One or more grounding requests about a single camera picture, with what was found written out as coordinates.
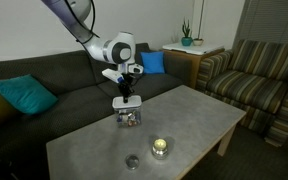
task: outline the white robotic arm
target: white robotic arm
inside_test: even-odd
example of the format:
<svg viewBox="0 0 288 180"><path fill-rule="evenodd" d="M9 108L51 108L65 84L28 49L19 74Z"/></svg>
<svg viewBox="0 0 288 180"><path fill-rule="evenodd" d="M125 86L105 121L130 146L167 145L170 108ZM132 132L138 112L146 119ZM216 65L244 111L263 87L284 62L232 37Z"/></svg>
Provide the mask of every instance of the white robotic arm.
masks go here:
<svg viewBox="0 0 288 180"><path fill-rule="evenodd" d="M117 64L117 71L106 69L104 76L119 83L124 101L132 93L123 75L142 74L143 67L135 64L135 41L131 33L120 32L113 40L103 40L92 32L95 22L93 0L41 0L61 20L63 25L80 42L95 60ZM84 21L93 9L92 27L89 29Z"/></svg>

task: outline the coffee table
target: coffee table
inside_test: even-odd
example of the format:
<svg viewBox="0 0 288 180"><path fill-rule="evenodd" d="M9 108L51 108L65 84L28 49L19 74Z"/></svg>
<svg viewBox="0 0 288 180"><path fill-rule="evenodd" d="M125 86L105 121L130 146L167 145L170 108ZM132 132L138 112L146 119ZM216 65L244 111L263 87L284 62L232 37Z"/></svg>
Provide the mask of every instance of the coffee table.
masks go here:
<svg viewBox="0 0 288 180"><path fill-rule="evenodd" d="M145 101L142 124L119 128L114 115L47 143L50 178L180 179L218 142L224 155L245 112L186 86ZM168 143L169 154L157 160L155 139ZM135 154L139 166L127 168Z"/></svg>

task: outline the blue pillow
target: blue pillow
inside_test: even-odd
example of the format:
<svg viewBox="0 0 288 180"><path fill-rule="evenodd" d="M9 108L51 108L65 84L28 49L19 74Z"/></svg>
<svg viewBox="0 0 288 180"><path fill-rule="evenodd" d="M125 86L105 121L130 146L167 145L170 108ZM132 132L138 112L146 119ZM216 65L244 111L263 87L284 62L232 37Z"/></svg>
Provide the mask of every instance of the blue pillow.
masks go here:
<svg viewBox="0 0 288 180"><path fill-rule="evenodd" d="M143 65L144 65L144 73L146 74L163 74L165 73L164 64L163 64L163 56L164 52L141 52Z"/></svg>
<svg viewBox="0 0 288 180"><path fill-rule="evenodd" d="M57 97L32 75L0 80L0 94L25 114L41 113L57 102Z"/></svg>

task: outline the white wall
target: white wall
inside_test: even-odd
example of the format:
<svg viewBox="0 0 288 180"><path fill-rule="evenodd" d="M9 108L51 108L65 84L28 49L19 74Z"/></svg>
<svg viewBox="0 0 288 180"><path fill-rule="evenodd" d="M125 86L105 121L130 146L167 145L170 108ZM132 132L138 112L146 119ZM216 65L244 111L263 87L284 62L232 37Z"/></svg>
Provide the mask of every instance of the white wall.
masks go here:
<svg viewBox="0 0 288 180"><path fill-rule="evenodd" d="M119 31L153 49L177 41L194 0L94 0L94 32L112 39ZM0 0L0 60L82 49L40 0Z"/></svg>
<svg viewBox="0 0 288 180"><path fill-rule="evenodd" d="M204 43L232 48L245 0L205 0L200 37ZM197 37L202 0L195 0L193 37Z"/></svg>

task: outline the gray couch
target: gray couch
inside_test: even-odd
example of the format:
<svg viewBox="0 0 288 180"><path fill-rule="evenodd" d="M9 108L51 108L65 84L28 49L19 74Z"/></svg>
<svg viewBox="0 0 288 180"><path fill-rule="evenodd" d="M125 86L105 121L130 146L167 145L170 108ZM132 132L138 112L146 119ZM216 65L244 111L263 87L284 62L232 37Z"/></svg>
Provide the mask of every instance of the gray couch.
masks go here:
<svg viewBox="0 0 288 180"><path fill-rule="evenodd" d="M147 43L137 44L139 52L150 52ZM165 56L166 74L146 74L134 86L145 101L190 82L191 63ZM0 62L0 79L32 74L58 97L48 111L8 120L0 126L0 159L12 162L20 179L48 178L45 144L57 137L112 115L112 99L121 96L117 84L101 71L115 65L92 60L85 51Z"/></svg>

